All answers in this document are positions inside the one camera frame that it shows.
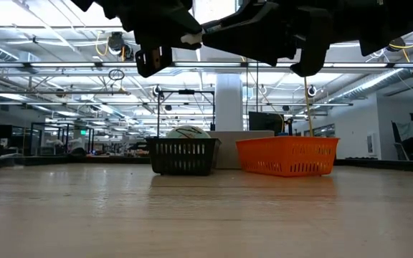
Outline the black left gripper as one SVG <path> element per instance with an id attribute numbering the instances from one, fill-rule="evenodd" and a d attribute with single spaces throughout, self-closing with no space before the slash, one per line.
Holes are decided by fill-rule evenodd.
<path id="1" fill-rule="evenodd" d="M 173 62 L 172 49 L 195 50 L 200 42 L 182 42 L 188 34 L 202 32 L 202 26 L 189 13 L 193 0 L 95 0 L 107 18 L 118 17 L 127 32 L 133 32 L 138 73 L 150 77 Z"/>

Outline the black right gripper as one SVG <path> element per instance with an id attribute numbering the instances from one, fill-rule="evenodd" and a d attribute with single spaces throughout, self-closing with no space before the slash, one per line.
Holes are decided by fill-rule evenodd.
<path id="1" fill-rule="evenodd" d="M 361 7 L 360 0 L 244 1 L 235 13 L 203 23 L 202 41 L 271 66 L 300 50 L 290 69 L 308 77 L 324 66 L 332 43 L 350 39 L 347 19 Z"/>

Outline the white marker black cap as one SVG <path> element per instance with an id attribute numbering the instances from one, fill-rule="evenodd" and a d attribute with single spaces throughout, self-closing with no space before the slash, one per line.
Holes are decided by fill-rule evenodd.
<path id="1" fill-rule="evenodd" d="M 185 34 L 180 38 L 181 43 L 184 44 L 201 44 L 203 42 L 203 36 L 205 34 L 210 34 L 222 28 L 222 25 L 217 21 L 213 23 L 206 23 L 202 25 L 202 31 L 197 34 Z"/>

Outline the grey office chair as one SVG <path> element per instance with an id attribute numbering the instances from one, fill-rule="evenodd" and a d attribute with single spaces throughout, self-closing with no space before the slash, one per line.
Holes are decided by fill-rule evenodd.
<path id="1" fill-rule="evenodd" d="M 394 147 L 400 161 L 413 161 L 413 121 L 409 123 L 391 122 Z"/>

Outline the white building column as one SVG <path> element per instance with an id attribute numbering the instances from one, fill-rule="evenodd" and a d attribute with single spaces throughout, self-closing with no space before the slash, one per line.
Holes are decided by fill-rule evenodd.
<path id="1" fill-rule="evenodd" d="M 215 87 L 216 130 L 243 130 L 242 81 L 238 74 L 217 74 Z"/>

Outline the black monitor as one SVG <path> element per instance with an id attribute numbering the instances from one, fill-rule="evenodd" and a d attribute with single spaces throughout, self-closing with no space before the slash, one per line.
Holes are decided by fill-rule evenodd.
<path id="1" fill-rule="evenodd" d="M 269 130 L 275 136 L 284 133 L 284 120 L 279 114 L 248 112 L 249 130 Z"/>

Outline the black slotted plastic basket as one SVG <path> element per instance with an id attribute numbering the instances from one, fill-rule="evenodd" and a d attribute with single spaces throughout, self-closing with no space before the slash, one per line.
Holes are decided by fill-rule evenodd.
<path id="1" fill-rule="evenodd" d="M 154 173 L 171 176 L 208 176 L 222 144 L 218 138 L 147 138 Z"/>

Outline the orange slotted plastic basket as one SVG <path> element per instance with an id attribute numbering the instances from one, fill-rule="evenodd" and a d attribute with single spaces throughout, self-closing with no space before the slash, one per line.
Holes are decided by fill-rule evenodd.
<path id="1" fill-rule="evenodd" d="M 236 142 L 243 171 L 269 176 L 324 176 L 333 170 L 337 138 L 278 136 Z"/>

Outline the black metal frame stand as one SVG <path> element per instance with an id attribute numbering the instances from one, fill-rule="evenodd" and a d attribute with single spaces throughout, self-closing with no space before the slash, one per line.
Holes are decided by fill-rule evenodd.
<path id="1" fill-rule="evenodd" d="M 204 97 L 207 102 L 212 106 L 212 122 L 210 123 L 210 130 L 216 130 L 216 98 L 214 91 L 206 91 L 206 90 L 190 90 L 190 89 L 183 89 L 183 90 L 161 90 L 159 87 L 156 88 L 157 92 L 157 127 L 156 133 L 157 137 L 160 137 L 160 125 L 161 125 L 161 106 L 164 101 L 168 100 L 170 96 L 174 93 L 178 95 L 193 95 L 200 94 Z"/>

